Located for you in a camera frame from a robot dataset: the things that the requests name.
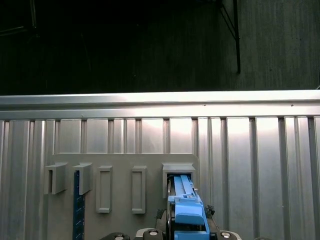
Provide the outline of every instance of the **blue ruler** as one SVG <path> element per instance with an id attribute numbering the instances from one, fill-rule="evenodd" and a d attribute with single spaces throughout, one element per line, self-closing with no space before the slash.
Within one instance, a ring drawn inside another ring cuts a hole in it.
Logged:
<path id="1" fill-rule="evenodd" d="M 79 195 L 80 172 L 74 172 L 72 240 L 85 239 L 85 195 Z"/>

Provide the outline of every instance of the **gray bracket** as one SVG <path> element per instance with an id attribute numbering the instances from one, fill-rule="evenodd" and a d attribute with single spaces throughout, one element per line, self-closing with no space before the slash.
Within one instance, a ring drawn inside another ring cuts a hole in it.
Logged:
<path id="1" fill-rule="evenodd" d="M 92 190 L 92 163 L 80 163 L 73 166 L 75 171 L 79 171 L 79 195 L 83 195 Z"/>
<path id="2" fill-rule="evenodd" d="M 112 166 L 97 168 L 95 194 L 96 212 L 110 213 L 112 207 Z"/>
<path id="3" fill-rule="evenodd" d="M 44 194 L 58 194 L 67 189 L 67 163 L 58 162 L 46 166 L 44 171 Z"/>
<path id="4" fill-rule="evenodd" d="M 193 184 L 195 183 L 196 169 L 192 163 L 162 163 L 162 197 L 167 198 L 168 174 L 190 174 Z"/>
<path id="5" fill-rule="evenodd" d="M 146 166 L 132 168 L 132 209 L 133 214 L 146 213 Z"/>

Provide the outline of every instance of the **blue plastic part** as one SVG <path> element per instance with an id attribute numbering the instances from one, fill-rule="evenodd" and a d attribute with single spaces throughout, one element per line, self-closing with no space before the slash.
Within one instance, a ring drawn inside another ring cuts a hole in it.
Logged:
<path id="1" fill-rule="evenodd" d="M 79 194 L 80 172 L 74 172 L 72 240 L 85 239 L 85 195 Z"/>
<path id="2" fill-rule="evenodd" d="M 175 196 L 168 201 L 174 204 L 175 222 L 179 224 L 200 225 L 204 231 L 175 231 L 174 240 L 209 240 L 210 231 L 204 204 L 194 191 L 194 185 L 187 175 L 173 177 Z"/>

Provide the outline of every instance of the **dark background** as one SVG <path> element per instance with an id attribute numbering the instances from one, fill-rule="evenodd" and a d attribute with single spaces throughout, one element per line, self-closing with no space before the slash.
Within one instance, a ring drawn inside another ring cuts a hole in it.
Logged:
<path id="1" fill-rule="evenodd" d="M 224 4 L 233 19 L 232 0 Z M 320 1 L 238 0 L 235 41 L 195 0 L 0 0 L 0 95 L 315 89 Z"/>

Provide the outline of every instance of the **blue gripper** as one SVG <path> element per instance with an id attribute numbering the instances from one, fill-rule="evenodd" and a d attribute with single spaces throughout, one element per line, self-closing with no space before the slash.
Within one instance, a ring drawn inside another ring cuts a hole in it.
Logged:
<path id="1" fill-rule="evenodd" d="M 202 231 L 175 231 L 175 240 L 209 240 L 210 231 L 204 204 L 194 190 L 194 185 L 187 175 L 173 177 L 175 195 L 168 201 L 174 204 L 175 222 L 178 224 L 204 226 Z"/>

